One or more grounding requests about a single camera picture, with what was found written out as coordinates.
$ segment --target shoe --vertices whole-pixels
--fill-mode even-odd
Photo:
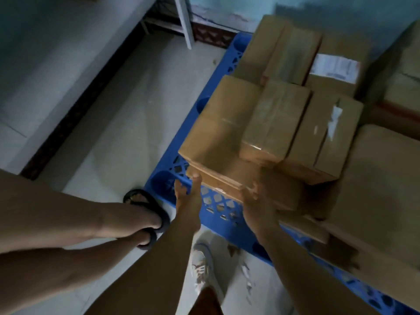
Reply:
[[[197,243],[194,245],[190,258],[190,269],[197,295],[200,295],[205,287],[210,286],[216,292],[217,299],[222,305],[225,296],[214,274],[213,258],[207,244]]]

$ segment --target black slipper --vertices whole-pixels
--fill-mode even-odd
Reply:
[[[153,244],[155,244],[156,240],[158,239],[158,236],[156,235],[155,229],[153,229],[152,227],[147,227],[145,229],[142,229],[141,231],[145,231],[150,234],[150,242],[145,245],[139,244],[137,245],[137,247],[141,250],[147,251],[152,248]]]
[[[146,198],[146,200],[148,202],[137,202],[137,201],[131,200],[131,197],[136,195],[136,194],[141,194],[142,196],[144,196]],[[159,205],[159,203],[156,201],[156,199],[149,192],[144,191],[143,189],[130,190],[124,196],[123,202],[126,203],[127,200],[130,200],[129,203],[131,205],[138,205],[138,206],[141,206],[141,207],[145,207],[145,208],[155,212],[160,217],[160,219],[162,220],[162,226],[158,229],[151,228],[153,231],[155,231],[157,233],[163,233],[168,229],[169,225],[171,224],[171,219],[169,218],[168,213],[165,211],[165,209],[163,209]]]

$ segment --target black wire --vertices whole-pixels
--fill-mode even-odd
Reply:
[[[160,0],[158,0],[157,1],[157,3],[159,4],[159,5],[162,5],[168,12],[170,12],[170,13],[172,13],[173,15],[176,15],[177,17],[179,16],[178,15],[178,13],[175,13],[175,12],[173,12],[173,11],[171,11],[167,6],[166,6],[166,4],[164,3],[164,2],[162,2],[162,1],[160,1]],[[223,26],[224,28],[229,28],[229,29],[232,29],[232,30],[235,30],[235,31],[239,31],[239,32],[244,32],[244,33],[249,33],[249,32],[247,32],[247,31],[242,31],[242,30],[239,30],[239,29],[237,29],[237,28],[231,28],[230,26],[226,26],[226,25],[223,25],[223,24],[220,24],[220,23],[216,23],[215,21],[213,21],[213,20],[210,20],[210,19],[207,19],[207,18],[205,18],[205,17],[203,17],[203,16],[201,16],[201,15],[198,15],[198,14],[196,14],[196,13],[194,13],[194,12],[191,12],[191,11],[189,11],[189,10],[187,10],[188,11],[188,13],[190,13],[190,14],[192,14],[192,15],[195,15],[196,17],[198,17],[198,18],[200,18],[200,19],[202,19],[202,20],[204,20],[204,21],[206,21],[206,22],[210,22],[210,23],[213,23],[213,24],[215,24],[215,25],[218,25],[218,26]]]

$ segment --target torn white label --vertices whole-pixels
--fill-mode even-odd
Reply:
[[[355,84],[360,72],[360,62],[342,56],[317,54],[310,74],[329,77]]]
[[[343,109],[337,106],[333,107],[333,112],[331,114],[331,120],[328,122],[328,132],[327,135],[329,139],[333,140],[334,133],[336,132],[337,124],[339,122],[340,115],[343,113]]]

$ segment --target bare arm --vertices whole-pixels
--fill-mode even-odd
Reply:
[[[175,314],[192,238],[200,228],[201,177],[193,178],[190,195],[176,182],[177,215],[169,229],[88,309],[95,314]]]
[[[319,266],[276,221],[275,209],[256,185],[258,197],[242,190],[244,218],[265,248],[300,315],[378,313]]]

